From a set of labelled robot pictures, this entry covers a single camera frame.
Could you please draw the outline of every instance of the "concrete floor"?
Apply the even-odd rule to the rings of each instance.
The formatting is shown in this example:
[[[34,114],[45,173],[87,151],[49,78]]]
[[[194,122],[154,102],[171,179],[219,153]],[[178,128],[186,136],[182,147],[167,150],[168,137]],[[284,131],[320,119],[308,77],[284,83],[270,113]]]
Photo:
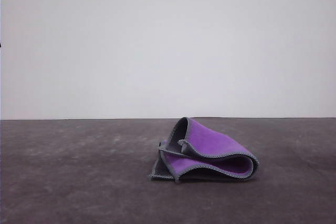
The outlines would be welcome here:
[[[2,121],[1,223],[335,223],[336,119],[196,120],[256,155],[256,176],[150,181],[177,119]]]

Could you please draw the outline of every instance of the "purple cloth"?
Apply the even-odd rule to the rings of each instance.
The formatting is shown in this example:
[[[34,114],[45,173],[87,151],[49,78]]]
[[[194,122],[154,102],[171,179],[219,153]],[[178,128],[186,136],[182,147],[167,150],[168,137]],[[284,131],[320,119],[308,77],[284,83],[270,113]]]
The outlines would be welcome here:
[[[152,178],[245,180],[258,165],[257,158],[229,136],[182,118],[160,143]]]

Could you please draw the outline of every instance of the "floor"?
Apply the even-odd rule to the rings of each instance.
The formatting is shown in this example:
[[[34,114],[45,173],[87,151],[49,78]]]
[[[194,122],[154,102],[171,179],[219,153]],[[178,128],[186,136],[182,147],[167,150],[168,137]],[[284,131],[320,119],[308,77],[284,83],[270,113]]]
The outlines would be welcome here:
[[[151,181],[177,119],[1,122],[1,223],[335,223],[336,119],[196,118],[260,161],[247,182]]]

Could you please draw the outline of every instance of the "folded cloth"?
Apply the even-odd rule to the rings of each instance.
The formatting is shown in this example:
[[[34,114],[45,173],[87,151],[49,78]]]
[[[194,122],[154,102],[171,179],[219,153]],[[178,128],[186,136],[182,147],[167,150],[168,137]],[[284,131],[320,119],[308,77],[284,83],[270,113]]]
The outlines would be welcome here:
[[[181,118],[167,141],[159,144],[153,179],[250,179],[258,159],[235,140],[191,118]]]

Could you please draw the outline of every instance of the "microfiber cloth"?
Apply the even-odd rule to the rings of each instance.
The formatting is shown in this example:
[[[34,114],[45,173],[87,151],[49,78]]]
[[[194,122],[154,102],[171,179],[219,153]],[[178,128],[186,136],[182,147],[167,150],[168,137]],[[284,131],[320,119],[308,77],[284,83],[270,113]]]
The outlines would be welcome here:
[[[191,118],[181,118],[168,140],[159,144],[152,179],[247,180],[258,159],[227,135]]]

